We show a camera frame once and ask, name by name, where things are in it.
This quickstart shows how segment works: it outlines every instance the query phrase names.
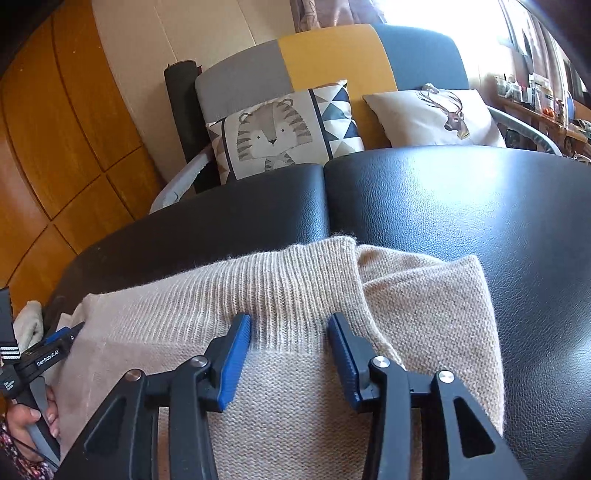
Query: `finger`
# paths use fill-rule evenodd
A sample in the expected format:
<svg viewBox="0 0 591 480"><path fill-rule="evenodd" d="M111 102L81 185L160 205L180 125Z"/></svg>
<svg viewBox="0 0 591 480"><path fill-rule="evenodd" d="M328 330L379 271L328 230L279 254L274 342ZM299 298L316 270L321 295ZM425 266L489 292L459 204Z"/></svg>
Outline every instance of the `finger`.
<svg viewBox="0 0 591 480"><path fill-rule="evenodd" d="M27 431L27 426L35 424L40 418L41 412L26 407L25 405L14 405L6 414L10 434L20 442L23 442L25 445L32 448L35 448L35 443ZM39 462L41 460L41 458L32 450L29 450L17 442L15 442L15 444L26 459L33 462Z"/></svg>
<svg viewBox="0 0 591 480"><path fill-rule="evenodd" d="M51 433L51 436L55 439L60 436L60 419L56 419L51 424L51 427L49 427L49 433Z"/></svg>
<svg viewBox="0 0 591 480"><path fill-rule="evenodd" d="M49 385L47 386L47 399L53 402L56 400L56 395L53 393L53 388L51 388Z"/></svg>
<svg viewBox="0 0 591 480"><path fill-rule="evenodd" d="M46 411L47 423L51 426L57 419L57 404L53 401L48 402L49 406Z"/></svg>

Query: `yellow cushion panel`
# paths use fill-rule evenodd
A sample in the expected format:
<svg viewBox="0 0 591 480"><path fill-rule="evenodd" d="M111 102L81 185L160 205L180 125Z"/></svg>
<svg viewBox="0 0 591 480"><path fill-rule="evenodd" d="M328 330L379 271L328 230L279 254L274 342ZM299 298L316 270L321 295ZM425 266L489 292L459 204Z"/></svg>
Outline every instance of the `yellow cushion panel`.
<svg viewBox="0 0 591 480"><path fill-rule="evenodd" d="M390 146L362 97L397 89L384 47L371 25L302 32L279 39L279 47L296 92L347 79L353 118L365 148Z"/></svg>

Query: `silver pivot bolt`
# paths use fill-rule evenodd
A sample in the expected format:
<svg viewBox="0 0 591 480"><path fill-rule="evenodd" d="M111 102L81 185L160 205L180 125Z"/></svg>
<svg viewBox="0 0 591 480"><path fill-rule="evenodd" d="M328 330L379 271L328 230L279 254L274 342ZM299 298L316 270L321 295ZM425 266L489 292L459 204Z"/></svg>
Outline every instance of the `silver pivot bolt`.
<svg viewBox="0 0 591 480"><path fill-rule="evenodd" d="M125 374L125 379L128 382L137 382L140 378L142 378L142 371L134 368L133 370L129 370Z"/></svg>
<svg viewBox="0 0 591 480"><path fill-rule="evenodd" d="M452 383L456 379L449 370L441 370L437 376L443 383Z"/></svg>
<svg viewBox="0 0 591 480"><path fill-rule="evenodd" d="M388 368L390 366L390 360L382 355L373 357L371 362L378 368Z"/></svg>
<svg viewBox="0 0 591 480"><path fill-rule="evenodd" d="M205 365L207 365L207 362L209 362L209 360L207 360L207 357L203 355L194 356L191 360L189 360L191 366L196 368L205 367Z"/></svg>

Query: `sweater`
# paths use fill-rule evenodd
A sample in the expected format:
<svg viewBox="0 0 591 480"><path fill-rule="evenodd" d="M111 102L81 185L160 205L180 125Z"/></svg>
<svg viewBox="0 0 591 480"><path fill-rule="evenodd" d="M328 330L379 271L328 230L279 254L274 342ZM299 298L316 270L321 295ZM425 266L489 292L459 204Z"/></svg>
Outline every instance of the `sweater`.
<svg viewBox="0 0 591 480"><path fill-rule="evenodd" d="M221 479L361 478L371 415L343 396L326 335L334 312L410 371L455 372L502 432L501 354L478 259L444 262L337 236L88 295L62 315L61 325L86 322L53 381L63 454L127 370L174 369L225 335L239 312L253 318L251 347L234 401L209 414ZM159 427L167 478L165 409Z"/></svg>

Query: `cartoon tiger print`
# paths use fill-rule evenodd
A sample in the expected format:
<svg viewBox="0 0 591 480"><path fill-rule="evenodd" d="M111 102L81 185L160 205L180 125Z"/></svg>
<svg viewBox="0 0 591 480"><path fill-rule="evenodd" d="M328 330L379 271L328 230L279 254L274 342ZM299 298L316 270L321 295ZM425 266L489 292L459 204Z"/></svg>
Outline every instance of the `cartoon tiger print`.
<svg viewBox="0 0 591 480"><path fill-rule="evenodd" d="M261 105L252 113L243 113L238 120L238 160L264 158L265 170L293 165L287 151L312 142L312 134L293 108L291 98Z"/></svg>

